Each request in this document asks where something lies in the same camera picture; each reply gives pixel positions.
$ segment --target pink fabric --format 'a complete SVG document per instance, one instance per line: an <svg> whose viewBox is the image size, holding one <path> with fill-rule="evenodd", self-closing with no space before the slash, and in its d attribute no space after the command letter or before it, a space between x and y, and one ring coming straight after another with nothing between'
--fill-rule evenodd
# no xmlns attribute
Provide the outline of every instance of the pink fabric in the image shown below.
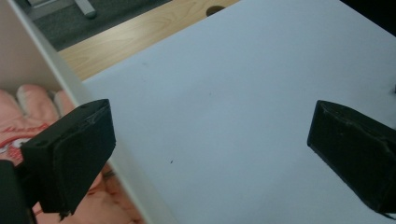
<svg viewBox="0 0 396 224"><path fill-rule="evenodd" d="M74 107L63 91L49 98L49 93L36 85L23 85L17 92L18 102L0 90L0 160L22 162L20 146L40 133ZM100 173L76 213L60 222L58 214L44 214L39 203L34 212L39 224L131 224L144 223L128 199L119 180L107 164Z"/></svg>

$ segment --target wooden floor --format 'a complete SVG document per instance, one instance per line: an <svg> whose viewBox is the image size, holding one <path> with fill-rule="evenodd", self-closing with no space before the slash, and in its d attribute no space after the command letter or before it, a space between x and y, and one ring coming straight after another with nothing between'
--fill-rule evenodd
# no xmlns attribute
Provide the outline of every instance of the wooden floor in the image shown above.
<svg viewBox="0 0 396 224"><path fill-rule="evenodd" d="M60 54L81 79L86 79L203 20L210 7L228 7L236 2L238 0L173 0Z"/></svg>

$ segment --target gray carpet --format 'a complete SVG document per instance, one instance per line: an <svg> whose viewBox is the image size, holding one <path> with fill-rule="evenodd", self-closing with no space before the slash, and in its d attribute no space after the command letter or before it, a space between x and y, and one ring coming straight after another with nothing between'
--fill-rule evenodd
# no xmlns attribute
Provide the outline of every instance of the gray carpet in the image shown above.
<svg viewBox="0 0 396 224"><path fill-rule="evenodd" d="M170 1L90 0L97 12L91 20L73 0L57 0L38 8L31 8L26 0L17 3L52 46L61 50Z"/></svg>

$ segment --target white panel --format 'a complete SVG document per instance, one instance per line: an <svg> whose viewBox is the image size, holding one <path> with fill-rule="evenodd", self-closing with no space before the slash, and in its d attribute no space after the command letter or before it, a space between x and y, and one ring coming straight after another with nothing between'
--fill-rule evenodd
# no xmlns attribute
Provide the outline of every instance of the white panel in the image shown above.
<svg viewBox="0 0 396 224"><path fill-rule="evenodd" d="M179 223L385 224L306 139L317 100L394 128L395 59L339 1L243 0L84 85Z"/></svg>
<svg viewBox="0 0 396 224"><path fill-rule="evenodd" d="M0 1L0 88L15 92L26 83L40 84L50 90L59 85L21 21L11 1Z"/></svg>

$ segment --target white tabletop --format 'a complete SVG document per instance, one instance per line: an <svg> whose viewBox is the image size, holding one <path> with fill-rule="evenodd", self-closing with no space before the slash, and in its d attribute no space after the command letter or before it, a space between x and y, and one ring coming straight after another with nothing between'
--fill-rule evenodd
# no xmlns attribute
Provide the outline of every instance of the white tabletop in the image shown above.
<svg viewBox="0 0 396 224"><path fill-rule="evenodd" d="M393 223L306 139L317 100L395 128L395 59L339 1L242 0L84 85L179 223Z"/></svg>

